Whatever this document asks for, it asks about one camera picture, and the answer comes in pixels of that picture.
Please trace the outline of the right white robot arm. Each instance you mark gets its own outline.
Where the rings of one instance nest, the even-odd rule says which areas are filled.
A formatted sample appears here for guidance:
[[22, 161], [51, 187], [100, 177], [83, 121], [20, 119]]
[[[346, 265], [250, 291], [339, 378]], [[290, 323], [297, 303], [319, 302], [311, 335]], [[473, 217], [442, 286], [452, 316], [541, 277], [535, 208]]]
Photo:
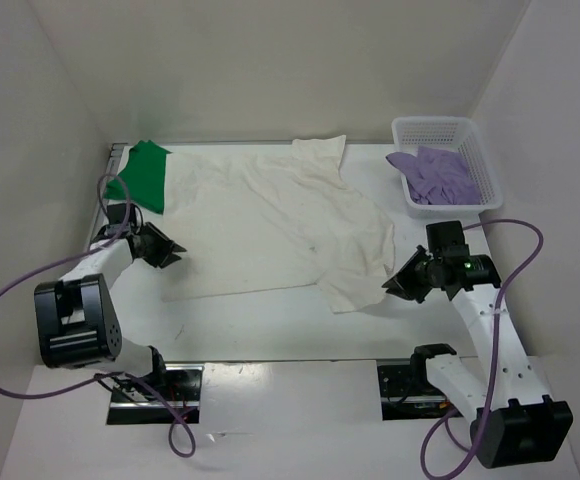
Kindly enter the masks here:
[[470, 451], [490, 469], [554, 460], [573, 414], [551, 397], [535, 373], [504, 305], [493, 261], [466, 246], [415, 254], [384, 285], [390, 295], [422, 303], [445, 293], [461, 317], [486, 371], [480, 381], [447, 344], [421, 345], [410, 358], [409, 382], [420, 393], [440, 391], [467, 421]]

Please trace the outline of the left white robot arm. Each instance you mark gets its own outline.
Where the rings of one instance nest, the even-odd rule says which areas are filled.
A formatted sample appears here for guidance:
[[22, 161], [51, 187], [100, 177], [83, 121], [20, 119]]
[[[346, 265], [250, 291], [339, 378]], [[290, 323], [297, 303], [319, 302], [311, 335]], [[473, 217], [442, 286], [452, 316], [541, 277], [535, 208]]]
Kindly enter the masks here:
[[55, 282], [34, 291], [43, 363], [49, 368], [92, 368], [134, 377], [134, 387], [150, 400], [164, 396], [170, 376], [158, 350], [126, 339], [110, 287], [136, 260], [165, 269], [186, 249], [154, 224], [108, 224], [97, 232], [93, 254]]

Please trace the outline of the cream white t shirt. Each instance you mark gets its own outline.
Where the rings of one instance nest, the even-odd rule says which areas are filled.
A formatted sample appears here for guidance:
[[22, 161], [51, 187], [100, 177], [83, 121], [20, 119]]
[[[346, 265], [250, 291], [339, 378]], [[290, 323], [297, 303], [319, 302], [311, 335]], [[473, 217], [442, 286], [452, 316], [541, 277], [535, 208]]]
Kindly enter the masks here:
[[335, 313], [380, 303], [394, 226], [347, 184], [344, 137], [296, 140], [285, 155], [175, 153], [166, 160], [166, 234], [185, 258], [166, 301], [314, 285]]

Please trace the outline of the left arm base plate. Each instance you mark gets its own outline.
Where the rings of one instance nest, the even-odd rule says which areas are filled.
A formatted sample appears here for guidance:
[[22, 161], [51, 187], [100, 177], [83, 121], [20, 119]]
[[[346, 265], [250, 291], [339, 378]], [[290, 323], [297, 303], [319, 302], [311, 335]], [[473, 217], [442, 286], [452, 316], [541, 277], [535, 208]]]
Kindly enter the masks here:
[[[200, 415], [202, 364], [167, 363], [165, 383], [154, 389], [189, 424]], [[169, 410], [144, 387], [129, 380], [111, 380], [106, 424], [111, 426], [166, 425], [174, 420]]]

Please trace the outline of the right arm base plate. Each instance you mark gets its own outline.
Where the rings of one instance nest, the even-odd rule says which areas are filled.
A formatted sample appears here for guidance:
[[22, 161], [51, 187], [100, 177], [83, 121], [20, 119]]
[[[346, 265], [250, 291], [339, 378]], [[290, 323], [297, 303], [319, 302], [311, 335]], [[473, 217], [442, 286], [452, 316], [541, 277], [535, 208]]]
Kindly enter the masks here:
[[415, 384], [405, 360], [378, 361], [376, 371], [384, 421], [438, 419], [453, 407], [438, 389]]

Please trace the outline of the green t shirt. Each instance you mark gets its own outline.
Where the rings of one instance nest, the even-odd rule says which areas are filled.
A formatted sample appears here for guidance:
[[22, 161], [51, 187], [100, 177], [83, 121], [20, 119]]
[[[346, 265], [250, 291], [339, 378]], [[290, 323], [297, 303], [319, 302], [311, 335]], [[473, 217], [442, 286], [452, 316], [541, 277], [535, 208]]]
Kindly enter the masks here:
[[166, 163], [170, 151], [151, 140], [135, 144], [126, 166], [118, 173], [131, 200], [155, 214], [165, 209]]

